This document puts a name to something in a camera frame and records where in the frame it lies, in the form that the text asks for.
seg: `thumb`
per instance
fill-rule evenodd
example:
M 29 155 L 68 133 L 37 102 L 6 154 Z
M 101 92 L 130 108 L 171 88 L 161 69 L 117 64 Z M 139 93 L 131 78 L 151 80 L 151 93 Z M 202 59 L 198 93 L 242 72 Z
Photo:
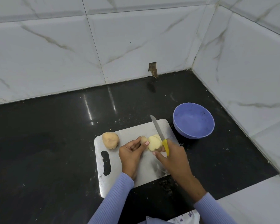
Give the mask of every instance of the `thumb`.
M 141 155 L 142 152 L 147 149 L 147 146 L 149 145 L 149 141 L 146 141 L 145 143 L 142 143 L 138 149 L 136 149 L 134 152 L 138 155 Z
M 153 154 L 156 156 L 156 158 L 165 166 L 167 163 L 167 158 L 165 158 L 160 152 L 153 151 Z

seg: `cutting board handle hole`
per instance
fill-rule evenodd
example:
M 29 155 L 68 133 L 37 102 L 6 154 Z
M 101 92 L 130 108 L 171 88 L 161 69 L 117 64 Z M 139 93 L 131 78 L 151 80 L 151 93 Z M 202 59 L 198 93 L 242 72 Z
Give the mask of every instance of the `cutting board handle hole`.
M 104 162 L 104 175 L 107 176 L 111 173 L 111 163 L 109 158 L 109 153 L 107 151 L 102 151 L 101 156 Z

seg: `knife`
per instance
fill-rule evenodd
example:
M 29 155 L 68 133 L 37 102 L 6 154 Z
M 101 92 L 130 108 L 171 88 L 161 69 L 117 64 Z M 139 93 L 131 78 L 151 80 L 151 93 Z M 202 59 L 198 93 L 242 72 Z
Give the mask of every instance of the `knife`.
M 169 148 L 168 148 L 167 139 L 164 137 L 164 135 L 163 135 L 163 133 L 161 131 L 161 128 L 160 128 L 160 126 L 157 123 L 157 119 L 154 116 L 152 116 L 152 115 L 150 115 L 150 118 L 153 121 L 153 124 L 155 125 L 155 128 L 157 129 L 157 132 L 158 132 L 158 134 L 159 134 L 159 136 L 160 136 L 160 138 L 162 140 L 162 144 L 163 144 L 163 146 L 165 148 L 167 156 L 169 156 Z

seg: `black countertop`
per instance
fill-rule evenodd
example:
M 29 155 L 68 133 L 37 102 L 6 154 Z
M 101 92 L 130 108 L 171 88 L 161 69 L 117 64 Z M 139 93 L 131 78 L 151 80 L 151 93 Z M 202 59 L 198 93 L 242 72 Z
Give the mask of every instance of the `black countertop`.
M 210 111 L 211 135 L 190 140 L 176 132 L 173 111 L 184 102 Z M 93 140 L 150 122 L 150 114 L 168 120 L 193 174 L 216 199 L 277 174 L 191 71 L 151 76 L 0 105 L 0 223 L 87 223 L 103 200 Z M 119 222 L 192 209 L 167 176 L 132 189 Z

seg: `ribbed sleeve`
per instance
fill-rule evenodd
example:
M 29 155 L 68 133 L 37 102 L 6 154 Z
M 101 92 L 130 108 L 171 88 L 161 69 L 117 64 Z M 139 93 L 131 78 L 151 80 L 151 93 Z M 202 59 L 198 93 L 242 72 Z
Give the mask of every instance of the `ribbed sleeve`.
M 236 224 L 209 193 L 206 193 L 200 201 L 195 203 L 194 207 L 205 224 Z
M 118 223 L 127 195 L 133 187 L 134 181 L 127 174 L 121 173 L 89 224 Z

